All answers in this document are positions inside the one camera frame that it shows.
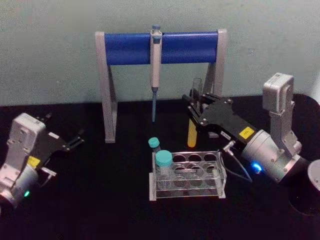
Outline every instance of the yellow liquid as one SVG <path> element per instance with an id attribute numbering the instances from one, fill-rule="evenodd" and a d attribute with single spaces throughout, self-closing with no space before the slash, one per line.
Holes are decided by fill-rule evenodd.
<path id="1" fill-rule="evenodd" d="M 188 141 L 187 144 L 190 148 L 194 148 L 197 143 L 197 130 L 194 122 L 189 119 L 189 129 L 188 129 Z"/>

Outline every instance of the black cylinder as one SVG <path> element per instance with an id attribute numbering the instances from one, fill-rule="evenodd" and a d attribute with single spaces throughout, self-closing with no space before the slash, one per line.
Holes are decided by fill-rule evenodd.
<path id="1" fill-rule="evenodd" d="M 300 213 L 320 213 L 320 160 L 312 162 L 308 169 L 295 176 L 289 186 L 289 201 Z"/>

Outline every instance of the black tabletop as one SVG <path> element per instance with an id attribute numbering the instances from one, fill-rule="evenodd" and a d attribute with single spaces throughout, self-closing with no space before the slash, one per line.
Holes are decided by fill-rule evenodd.
<path id="1" fill-rule="evenodd" d="M 233 100 L 238 115 L 270 131 L 261 96 Z M 304 95 L 295 95 L 294 101 L 292 129 L 302 143 L 301 155 L 310 161 L 320 159 L 320 107 Z M 51 112 L 47 128 L 65 139 L 80 126 L 85 143 L 51 158 L 47 167 L 57 176 L 45 187 L 33 188 L 11 216 L 0 219 L 0 239 L 320 239 L 320 216 L 295 211 L 286 188 L 264 174 L 254 174 L 243 159 L 253 183 L 228 175 L 226 199 L 149 201 L 148 139 L 158 137 L 161 148 L 171 152 L 190 151 L 189 117 L 181 100 L 158 101 L 155 124 L 151 102 L 119 103 L 112 144 L 104 143 L 99 103 L 0 107 L 0 164 L 12 120 L 22 112 L 33 116 Z M 192 150 L 213 151 L 219 144 L 199 135 Z"/>

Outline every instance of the blue cap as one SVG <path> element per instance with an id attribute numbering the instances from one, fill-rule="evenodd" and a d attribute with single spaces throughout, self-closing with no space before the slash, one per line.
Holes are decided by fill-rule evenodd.
<path id="1" fill-rule="evenodd" d="M 152 137 L 149 139 L 148 144 L 149 144 L 150 148 L 154 149 L 160 145 L 160 142 L 157 137 Z"/>
<path id="2" fill-rule="evenodd" d="M 152 25 L 152 29 L 154 29 L 154 30 L 160 30 L 160 25 L 158 25 L 158 24 L 153 24 Z"/>
<path id="3" fill-rule="evenodd" d="M 173 163 L 172 153 L 167 150 L 158 151 L 155 154 L 155 163 L 159 167 L 169 167 Z"/>

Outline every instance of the cable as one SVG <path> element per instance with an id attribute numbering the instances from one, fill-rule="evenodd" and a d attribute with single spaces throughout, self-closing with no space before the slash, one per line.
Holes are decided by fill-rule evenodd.
<path id="1" fill-rule="evenodd" d="M 52 177 L 52 175 L 48 175 L 48 177 L 46 178 L 46 180 L 44 181 L 44 183 L 42 183 L 42 184 L 39 186 L 39 188 L 42 188 L 44 185 L 46 185 L 46 184 L 49 182 L 49 180 L 51 179 L 51 177 Z"/>
<path id="2" fill-rule="evenodd" d="M 221 164 L 222 164 L 222 166 L 225 168 L 225 170 L 226 170 L 228 173 L 230 173 L 230 174 L 232 174 L 232 175 L 235 175 L 235 176 L 237 176 L 238 178 L 241 178 L 241 179 L 243 179 L 243 180 L 246 180 L 246 181 L 248 181 L 248 182 L 250 182 L 250 183 L 253 182 L 253 181 L 252 181 L 252 178 L 250 177 L 250 175 L 249 175 L 249 173 L 247 172 L 247 170 L 245 169 L 245 167 L 241 164 L 241 162 L 240 162 L 234 155 L 229 154 L 229 155 L 239 164 L 239 166 L 241 167 L 241 169 L 243 170 L 243 172 L 245 173 L 245 175 L 246 175 L 247 177 L 244 177 L 244 176 L 242 176 L 242 175 L 240 175 L 240 174 L 238 174 L 238 173 L 235 173 L 234 171 L 231 171 L 230 169 L 228 169 L 228 168 L 225 166 L 224 159 L 222 158 L 222 154 L 221 154 L 221 153 L 220 153 L 220 155 L 221 155 L 221 157 L 220 157 L 220 159 L 221 159 Z"/>

